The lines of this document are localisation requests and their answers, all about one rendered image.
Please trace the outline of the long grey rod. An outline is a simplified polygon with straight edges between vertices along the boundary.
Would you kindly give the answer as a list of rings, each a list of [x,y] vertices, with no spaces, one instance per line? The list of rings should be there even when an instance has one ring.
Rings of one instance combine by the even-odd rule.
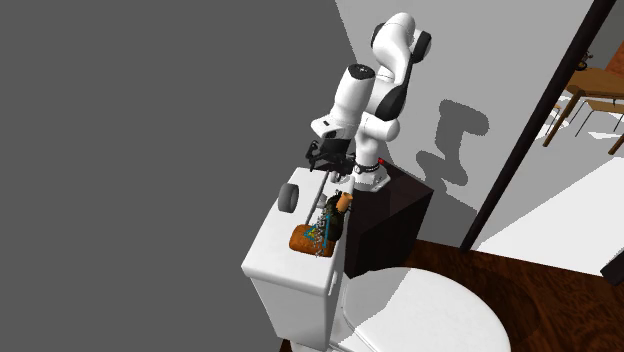
[[[310,223],[310,220],[311,220],[315,210],[318,207],[318,202],[319,202],[319,199],[321,198],[321,195],[323,194],[324,187],[325,187],[325,184],[327,182],[329,174],[330,174],[330,171],[326,171],[325,174],[324,174],[322,182],[320,183],[320,185],[318,187],[318,190],[316,192],[316,195],[315,195],[315,197],[314,197],[314,199],[312,201],[312,206],[310,208],[310,211],[308,212],[307,218],[306,218],[305,223],[304,223],[305,225],[308,225]]]

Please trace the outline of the wooden chair with thin legs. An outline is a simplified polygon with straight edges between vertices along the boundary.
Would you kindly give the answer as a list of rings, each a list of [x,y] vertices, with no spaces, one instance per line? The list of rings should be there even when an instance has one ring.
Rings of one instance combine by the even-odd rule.
[[[624,104],[620,104],[616,99],[611,101],[598,101],[598,100],[585,100],[582,104],[582,107],[587,106],[590,111],[587,114],[586,118],[583,120],[581,126],[579,127],[576,135],[580,133],[582,128],[585,126],[587,121],[590,119],[593,113],[595,112],[605,112],[609,114],[617,114],[619,116],[618,122],[616,123],[613,131],[616,131],[622,119],[624,118]]]

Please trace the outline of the dark green corked bottle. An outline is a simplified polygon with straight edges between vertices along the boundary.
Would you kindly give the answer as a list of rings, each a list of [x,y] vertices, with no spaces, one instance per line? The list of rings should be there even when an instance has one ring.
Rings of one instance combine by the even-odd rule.
[[[351,207],[353,195],[348,192],[338,191],[327,199],[325,210],[329,216],[327,239],[336,242],[342,237],[345,216]]]

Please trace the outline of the dark robot stand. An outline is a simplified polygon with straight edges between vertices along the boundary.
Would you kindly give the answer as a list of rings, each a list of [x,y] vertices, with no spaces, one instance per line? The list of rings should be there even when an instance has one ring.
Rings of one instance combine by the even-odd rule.
[[[434,190],[385,161],[390,181],[377,192],[356,190],[348,220],[344,272],[400,267],[413,250]]]

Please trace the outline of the black door frame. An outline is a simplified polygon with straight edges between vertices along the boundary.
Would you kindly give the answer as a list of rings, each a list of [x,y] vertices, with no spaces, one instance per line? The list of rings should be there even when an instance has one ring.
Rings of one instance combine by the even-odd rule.
[[[587,52],[611,10],[619,2],[624,2],[624,0],[593,1],[547,88],[518,138],[518,141],[512,149],[511,154],[505,162],[504,167],[464,237],[460,245],[460,250],[462,252],[471,250],[475,244],[481,230],[484,228],[487,220],[531,148],[541,126],[547,120],[548,114],[554,107],[557,98],[560,96],[561,92],[565,91],[574,72],[578,71],[576,67],[580,63],[583,54]]]

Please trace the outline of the wooden table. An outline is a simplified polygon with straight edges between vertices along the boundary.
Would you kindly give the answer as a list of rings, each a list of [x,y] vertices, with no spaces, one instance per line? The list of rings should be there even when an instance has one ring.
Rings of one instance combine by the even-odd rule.
[[[565,90],[572,96],[567,105],[560,111],[554,126],[548,130],[548,135],[543,142],[544,147],[550,144],[564,120],[573,112],[581,98],[600,98],[600,101],[616,99],[618,103],[624,104],[624,78],[599,68],[575,71]]]

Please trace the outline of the grey roll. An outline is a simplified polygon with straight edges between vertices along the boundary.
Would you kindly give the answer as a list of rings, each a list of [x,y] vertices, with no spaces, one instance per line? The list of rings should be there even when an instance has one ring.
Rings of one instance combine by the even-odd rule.
[[[298,199],[299,187],[296,184],[284,183],[278,195],[278,210],[293,213],[296,210]]]

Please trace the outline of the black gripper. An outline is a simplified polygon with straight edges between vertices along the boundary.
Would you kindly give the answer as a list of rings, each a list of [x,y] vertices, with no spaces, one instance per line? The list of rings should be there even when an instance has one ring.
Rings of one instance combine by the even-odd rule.
[[[336,172],[340,176],[350,175],[355,165],[355,155],[347,154],[350,139],[324,139],[319,149],[319,142],[313,140],[305,154],[309,163],[309,170],[315,169],[316,163],[321,157],[328,162],[328,170]]]

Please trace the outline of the white toilet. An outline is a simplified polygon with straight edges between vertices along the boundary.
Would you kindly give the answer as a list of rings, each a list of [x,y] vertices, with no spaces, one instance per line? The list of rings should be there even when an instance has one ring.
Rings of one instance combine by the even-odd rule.
[[[332,257],[291,250],[324,174],[293,171],[287,183],[299,187],[296,210],[279,211],[277,199],[241,264],[292,352],[512,352],[494,311],[450,278],[408,267],[349,278],[344,240]],[[313,216],[327,197],[352,189],[351,179],[327,179]]]

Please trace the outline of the blue glittery ornament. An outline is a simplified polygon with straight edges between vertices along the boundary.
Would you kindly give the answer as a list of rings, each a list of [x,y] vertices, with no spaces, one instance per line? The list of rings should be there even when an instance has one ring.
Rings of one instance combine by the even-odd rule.
[[[306,252],[316,257],[330,257],[332,249],[329,244],[330,216],[322,215],[317,222],[303,233]]]

